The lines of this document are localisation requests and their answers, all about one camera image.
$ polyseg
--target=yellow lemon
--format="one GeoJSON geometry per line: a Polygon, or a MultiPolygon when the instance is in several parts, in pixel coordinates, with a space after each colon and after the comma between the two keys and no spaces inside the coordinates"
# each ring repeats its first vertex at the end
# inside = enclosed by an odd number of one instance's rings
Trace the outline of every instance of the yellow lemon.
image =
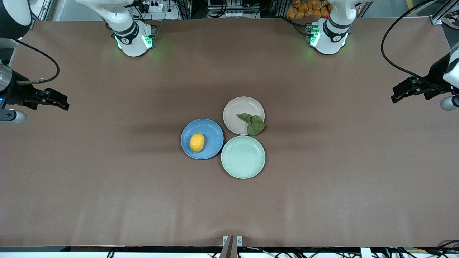
{"type": "Polygon", "coordinates": [[[198,152],[204,147],[204,141],[204,136],[201,133],[194,134],[190,140],[190,148],[194,152],[198,152]]]}

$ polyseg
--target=blue plate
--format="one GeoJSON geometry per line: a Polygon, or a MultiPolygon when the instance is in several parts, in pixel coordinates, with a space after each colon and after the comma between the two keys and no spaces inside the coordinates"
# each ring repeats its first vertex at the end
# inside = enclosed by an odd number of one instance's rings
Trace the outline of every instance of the blue plate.
{"type": "Polygon", "coordinates": [[[182,132],[180,142],[183,151],[194,159],[208,159],[217,155],[223,146],[223,131],[221,127],[210,119],[197,119],[189,123],[182,132]],[[190,148],[191,137],[196,133],[204,135],[204,147],[194,153],[190,148]]]}

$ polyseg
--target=mint green plate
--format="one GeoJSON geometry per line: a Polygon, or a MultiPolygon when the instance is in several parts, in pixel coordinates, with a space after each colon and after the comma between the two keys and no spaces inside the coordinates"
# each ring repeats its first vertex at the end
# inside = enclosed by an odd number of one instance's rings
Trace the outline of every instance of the mint green plate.
{"type": "Polygon", "coordinates": [[[266,154],[259,141],[250,136],[236,136],[222,150],[222,165],[228,174],[249,179],[263,169],[266,154]]]}

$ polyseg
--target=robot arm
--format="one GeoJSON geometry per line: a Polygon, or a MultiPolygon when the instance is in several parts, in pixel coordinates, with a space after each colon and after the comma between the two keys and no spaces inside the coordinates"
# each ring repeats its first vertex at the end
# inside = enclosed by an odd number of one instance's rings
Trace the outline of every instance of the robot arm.
{"type": "Polygon", "coordinates": [[[459,43],[452,48],[451,53],[431,66],[424,79],[430,85],[416,77],[409,77],[399,83],[392,89],[392,102],[397,103],[413,95],[424,94],[425,99],[429,100],[439,94],[451,93],[452,96],[444,98],[440,106],[446,111],[459,110],[459,43]]]}
{"type": "Polygon", "coordinates": [[[333,10],[328,18],[313,22],[318,31],[310,38],[309,44],[322,54],[333,55],[346,43],[349,28],[357,17],[355,4],[373,0],[329,0],[333,10]]]}
{"type": "MultiPolygon", "coordinates": [[[[0,38],[17,41],[24,36],[32,24],[28,0],[0,0],[0,24],[0,38]]],[[[13,71],[7,62],[2,62],[0,64],[0,123],[23,123],[27,119],[22,111],[5,109],[6,104],[17,104],[34,110],[37,109],[38,104],[41,104],[68,110],[67,96],[51,88],[38,90],[32,86],[32,83],[51,80],[31,82],[13,71]]]]}
{"type": "Polygon", "coordinates": [[[75,0],[97,12],[113,33],[120,48],[128,56],[141,56],[153,48],[156,31],[150,24],[134,21],[125,6],[134,0],[75,0]]]}

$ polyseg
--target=leafy green vegetable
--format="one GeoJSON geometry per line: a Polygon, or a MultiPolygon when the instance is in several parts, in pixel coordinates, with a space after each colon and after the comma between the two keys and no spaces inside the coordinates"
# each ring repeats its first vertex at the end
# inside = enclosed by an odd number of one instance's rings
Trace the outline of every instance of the leafy green vegetable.
{"type": "Polygon", "coordinates": [[[257,135],[261,133],[261,131],[263,131],[264,129],[263,119],[259,117],[258,115],[255,115],[252,117],[250,114],[242,113],[242,114],[236,114],[236,116],[249,124],[247,126],[248,134],[257,135]]]}
{"type": "Polygon", "coordinates": [[[246,123],[250,124],[250,117],[251,117],[250,114],[242,113],[242,114],[236,114],[236,116],[244,120],[246,123]]]}

